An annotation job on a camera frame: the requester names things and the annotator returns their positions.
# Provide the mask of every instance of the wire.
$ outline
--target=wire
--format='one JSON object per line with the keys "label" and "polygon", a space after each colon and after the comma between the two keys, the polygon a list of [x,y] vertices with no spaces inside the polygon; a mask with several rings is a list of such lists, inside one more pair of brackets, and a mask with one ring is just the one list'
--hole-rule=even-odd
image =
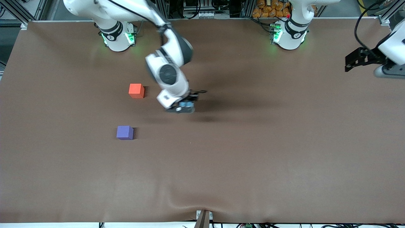
{"label": "wire", "polygon": [[240,14],[241,12],[239,12],[239,13],[228,13],[228,14],[226,14],[226,15],[236,15],[236,14]]}
{"label": "wire", "polygon": [[271,33],[269,30],[267,30],[267,29],[263,26],[263,24],[259,21],[259,18],[257,18],[257,22],[259,23],[259,25],[262,27],[262,29],[263,29],[264,31],[266,31],[266,32],[268,32],[268,33]]}
{"label": "wire", "polygon": [[[180,12],[180,9],[181,9],[180,3],[181,3],[182,1],[183,1],[183,0],[178,0],[178,1],[177,1],[177,13],[180,15],[181,18],[186,18],[186,17],[183,15],[183,13]],[[201,3],[200,3],[200,0],[196,0],[196,12],[194,13],[194,15],[193,15],[192,17],[187,18],[187,19],[193,19],[193,18],[195,18],[195,17],[200,13],[200,10],[201,10]]]}
{"label": "wire", "polygon": [[326,228],[326,227],[342,228],[342,227],[345,227],[345,226],[344,226],[344,225],[341,225],[341,224],[336,224],[336,226],[332,226],[332,225],[324,225],[324,226],[322,226],[322,228]]}
{"label": "wire", "polygon": [[281,18],[279,18],[279,17],[275,17],[275,18],[277,18],[278,20],[280,20],[280,21],[282,21],[282,22],[287,22],[288,21],[288,19],[287,19],[287,21],[283,21]]}
{"label": "wire", "polygon": [[180,12],[180,2],[181,2],[181,1],[182,1],[182,0],[178,0],[178,1],[177,1],[177,13],[179,14],[179,16],[180,16],[181,18],[184,18],[183,13]]}
{"label": "wire", "polygon": [[0,17],[2,17],[5,12],[6,12],[6,9],[1,6],[1,8],[0,8]]}
{"label": "wire", "polygon": [[[363,8],[363,9],[367,9],[365,6],[363,6],[361,3],[360,3],[360,1],[359,0],[356,0],[357,1],[357,4],[361,7],[361,8]],[[374,8],[374,9],[370,9],[370,10],[378,10],[379,9],[379,6],[377,7],[377,8]]]}
{"label": "wire", "polygon": [[141,25],[139,26],[139,29],[138,29],[138,31],[136,32],[136,34],[138,34],[138,33],[141,31],[142,25],[143,25],[143,21],[141,21]]}
{"label": "wire", "polygon": [[219,4],[218,4],[218,6],[215,6],[215,5],[214,5],[214,1],[215,1],[215,0],[211,0],[211,6],[212,6],[214,9],[216,9],[216,10],[226,10],[226,9],[229,9],[229,3],[228,3],[227,6],[225,6],[224,8],[221,9],[221,7],[220,7]]}
{"label": "wire", "polygon": [[201,3],[200,0],[196,0],[196,12],[194,13],[194,15],[192,17],[190,17],[189,19],[193,19],[195,18],[199,13],[200,13],[200,9],[201,9]]}
{"label": "wire", "polygon": [[249,16],[243,16],[243,17],[245,17],[245,18],[249,18],[249,19],[251,19],[252,21],[254,21],[255,23],[257,23],[257,24],[262,24],[262,25],[266,25],[266,26],[269,26],[270,24],[267,24],[267,23],[263,23],[263,22],[258,22],[258,21],[256,21],[256,19],[254,19],[253,17],[249,17]]}
{"label": "wire", "polygon": [[378,2],[376,2],[376,3],[374,3],[374,4],[372,4],[369,8],[365,9],[365,10],[363,11],[363,13],[361,13],[361,15],[359,16],[359,18],[357,19],[356,25],[355,25],[355,27],[354,27],[354,37],[356,38],[357,42],[358,42],[360,45],[362,45],[366,50],[370,51],[370,53],[371,53],[371,54],[373,55],[373,57],[376,58],[376,59],[379,59],[379,58],[376,56],[376,54],[375,54],[373,51],[371,51],[370,48],[367,47],[367,46],[360,40],[360,38],[358,37],[358,35],[357,35],[357,28],[358,28],[358,25],[359,25],[359,23],[360,23],[360,20],[361,20],[361,18],[364,16],[364,14],[366,14],[366,12],[369,11],[373,6],[375,6],[375,5],[377,5],[377,4],[380,4],[380,2],[382,2],[382,1],[383,1],[383,0],[380,0],[380,1],[378,1]]}

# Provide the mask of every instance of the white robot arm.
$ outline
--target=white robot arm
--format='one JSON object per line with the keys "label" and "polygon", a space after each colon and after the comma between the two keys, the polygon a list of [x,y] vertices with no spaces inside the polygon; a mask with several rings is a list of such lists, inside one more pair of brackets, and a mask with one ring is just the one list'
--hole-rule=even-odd
{"label": "white robot arm", "polygon": [[405,19],[372,50],[359,47],[347,55],[345,71],[369,64],[380,64],[376,77],[405,79]]}
{"label": "white robot arm", "polygon": [[150,0],[64,0],[74,15],[94,20],[108,47],[121,52],[133,45],[128,23],[147,20],[153,23],[168,41],[146,57],[146,68],[162,88],[157,99],[168,112],[192,113],[198,94],[190,90],[180,67],[191,61],[193,48],[158,11]]}
{"label": "white robot arm", "polygon": [[304,42],[308,25],[311,23],[315,11],[312,8],[316,5],[329,5],[338,3],[340,0],[290,0],[292,5],[291,17],[287,20],[279,20],[280,25],[273,42],[286,50],[293,50]]}

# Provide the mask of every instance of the orange cube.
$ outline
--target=orange cube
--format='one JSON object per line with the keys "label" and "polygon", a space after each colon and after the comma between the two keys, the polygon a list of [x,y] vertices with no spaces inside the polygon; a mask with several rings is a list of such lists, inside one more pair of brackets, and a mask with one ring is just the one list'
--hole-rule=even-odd
{"label": "orange cube", "polygon": [[129,84],[128,94],[132,98],[143,98],[143,96],[145,95],[145,88],[140,83]]}

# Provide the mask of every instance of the foam block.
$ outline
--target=foam block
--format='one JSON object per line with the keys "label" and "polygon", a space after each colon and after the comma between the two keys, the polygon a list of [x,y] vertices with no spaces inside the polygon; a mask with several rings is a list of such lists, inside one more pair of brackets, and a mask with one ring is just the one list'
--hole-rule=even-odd
{"label": "foam block", "polygon": [[143,98],[145,95],[145,88],[142,86],[142,84],[137,83],[137,84],[129,84],[129,92],[128,94],[132,98]]}
{"label": "foam block", "polygon": [[121,140],[133,140],[134,129],[131,126],[118,126],[117,138]]}

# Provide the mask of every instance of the black cable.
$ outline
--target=black cable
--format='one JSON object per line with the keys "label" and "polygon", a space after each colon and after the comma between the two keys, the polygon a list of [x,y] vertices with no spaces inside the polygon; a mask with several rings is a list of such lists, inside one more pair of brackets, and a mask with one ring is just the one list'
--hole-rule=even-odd
{"label": "black cable", "polygon": [[259,21],[259,18],[257,18],[257,22],[259,23],[259,25],[262,27],[262,29],[263,29],[264,31],[266,31],[266,32],[268,32],[268,33],[271,33],[269,30],[267,30],[267,29],[262,25],[262,23]]}
{"label": "black cable", "polygon": [[214,5],[215,0],[211,0],[211,6],[216,9],[216,10],[226,10],[229,9],[229,2],[228,5],[226,5],[224,8],[220,8],[220,5],[218,4],[217,6]]}
{"label": "black cable", "polygon": [[193,18],[195,18],[199,13],[200,13],[200,10],[201,10],[201,3],[200,3],[200,0],[196,0],[196,12],[194,13],[194,15],[192,16],[192,17],[190,17],[189,19],[193,19]]}
{"label": "black cable", "polygon": [[278,226],[276,226],[275,224],[271,224],[271,223],[265,223],[266,225],[268,225],[271,228],[279,228]]}
{"label": "black cable", "polygon": [[360,223],[360,224],[357,224],[357,225],[355,225],[355,226],[352,224],[352,228],[358,228],[359,226],[362,226],[362,225],[364,225],[364,224],[363,224],[363,223]]}
{"label": "black cable", "polygon": [[339,224],[336,224],[336,226],[332,226],[332,225],[324,225],[324,226],[322,226],[322,228],[326,228],[326,227],[342,228],[342,227],[344,227],[344,226],[339,226]]}
{"label": "black cable", "polygon": [[357,4],[358,4],[361,8],[367,9],[365,6],[363,6],[363,5],[360,3],[359,0],[356,0],[356,1],[357,1]]}
{"label": "black cable", "polygon": [[266,25],[266,26],[269,26],[270,24],[267,24],[267,23],[263,23],[263,22],[258,22],[258,21],[256,21],[256,19],[254,19],[253,17],[249,17],[249,16],[243,16],[243,17],[245,17],[245,18],[249,18],[249,19],[251,19],[252,21],[254,21],[255,23],[257,23],[257,24],[262,24],[262,25]]}
{"label": "black cable", "polygon": [[283,21],[281,18],[279,18],[279,17],[275,17],[275,18],[277,18],[278,20],[280,20],[280,21],[282,21],[282,22],[287,22],[287,21]]}
{"label": "black cable", "polygon": [[358,35],[357,35],[357,28],[358,28],[358,25],[359,25],[359,23],[360,23],[360,20],[361,20],[361,18],[364,16],[364,14],[366,14],[366,12],[369,11],[373,6],[375,6],[375,5],[377,5],[377,4],[380,4],[380,2],[382,2],[382,1],[383,1],[383,0],[380,0],[380,1],[378,1],[378,2],[376,2],[376,3],[374,3],[374,4],[372,4],[372,5],[371,5],[369,8],[367,8],[366,10],[364,10],[363,13],[361,13],[361,15],[359,16],[359,18],[357,19],[356,25],[355,25],[355,27],[354,27],[354,37],[356,38],[357,42],[358,42],[360,45],[362,45],[363,48],[365,48],[366,50],[370,51],[370,53],[371,53],[371,54],[373,55],[373,57],[376,58],[376,59],[379,59],[379,58],[376,56],[376,54],[375,54],[373,51],[371,51],[371,50],[369,49],[369,47],[367,47],[367,46],[360,40],[360,38],[358,37]]}
{"label": "black cable", "polygon": [[182,2],[182,0],[178,0],[178,1],[177,1],[177,13],[179,14],[179,16],[180,16],[181,18],[184,18],[183,14],[180,12],[180,9],[181,9],[181,7],[180,7],[180,2]]}
{"label": "black cable", "polygon": [[1,8],[0,8],[0,17],[2,17],[5,12],[6,12],[6,9],[1,6]]}

